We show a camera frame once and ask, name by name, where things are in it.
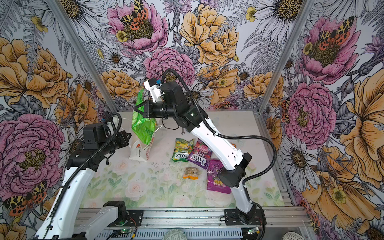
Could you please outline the green Lays chips bag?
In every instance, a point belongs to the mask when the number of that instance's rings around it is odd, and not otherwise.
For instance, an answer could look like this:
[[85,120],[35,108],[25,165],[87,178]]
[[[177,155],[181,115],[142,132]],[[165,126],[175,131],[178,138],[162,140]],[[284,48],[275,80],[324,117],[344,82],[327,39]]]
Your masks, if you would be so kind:
[[[144,102],[144,91],[140,90],[137,96],[137,103]],[[149,145],[155,134],[157,121],[155,119],[132,119],[132,130],[144,145]]]

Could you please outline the white floral paper bag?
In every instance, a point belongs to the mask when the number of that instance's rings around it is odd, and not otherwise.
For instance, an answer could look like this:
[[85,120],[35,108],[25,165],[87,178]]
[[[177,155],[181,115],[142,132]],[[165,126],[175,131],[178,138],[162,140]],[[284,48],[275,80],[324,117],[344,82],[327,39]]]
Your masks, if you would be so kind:
[[123,149],[123,157],[125,160],[147,162],[150,158],[150,151],[154,143],[156,132],[163,127],[159,125],[159,121],[156,120],[155,132],[151,138],[151,142],[144,144],[132,130],[132,119],[122,118],[122,130],[132,134],[129,145]]

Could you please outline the purple Lotte gummy bag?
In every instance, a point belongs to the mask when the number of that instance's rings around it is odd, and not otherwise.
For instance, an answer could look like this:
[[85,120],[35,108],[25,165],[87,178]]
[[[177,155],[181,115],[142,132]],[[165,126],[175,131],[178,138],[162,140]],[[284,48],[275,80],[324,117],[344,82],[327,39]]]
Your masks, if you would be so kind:
[[223,168],[223,164],[218,159],[210,159],[209,166],[207,169],[207,190],[230,194],[231,189],[226,186],[219,178],[219,173]]

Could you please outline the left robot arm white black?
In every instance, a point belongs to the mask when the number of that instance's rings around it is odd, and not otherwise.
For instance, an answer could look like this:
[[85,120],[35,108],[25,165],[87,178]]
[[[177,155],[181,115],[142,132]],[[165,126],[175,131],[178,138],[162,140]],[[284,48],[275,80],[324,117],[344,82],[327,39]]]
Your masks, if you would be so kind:
[[108,203],[97,217],[80,230],[75,221],[86,189],[100,163],[108,160],[116,150],[129,145],[131,134],[121,130],[122,121],[106,121],[83,128],[84,140],[70,155],[63,184],[49,215],[34,235],[35,240],[92,240],[111,223],[127,218],[122,201]]

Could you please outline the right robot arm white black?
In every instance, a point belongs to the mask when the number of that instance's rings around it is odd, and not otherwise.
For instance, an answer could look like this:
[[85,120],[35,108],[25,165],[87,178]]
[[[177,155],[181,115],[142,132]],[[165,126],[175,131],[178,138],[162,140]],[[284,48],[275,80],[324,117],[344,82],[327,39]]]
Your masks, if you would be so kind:
[[199,107],[192,95],[185,93],[178,83],[158,85],[157,80],[150,79],[144,86],[152,98],[139,104],[134,110],[146,119],[173,118],[181,128],[192,133],[213,151],[224,166],[219,173],[219,179],[231,188],[239,212],[237,219],[248,225],[256,212],[256,207],[251,203],[243,181],[252,156],[236,149],[228,140],[221,138],[208,115]]

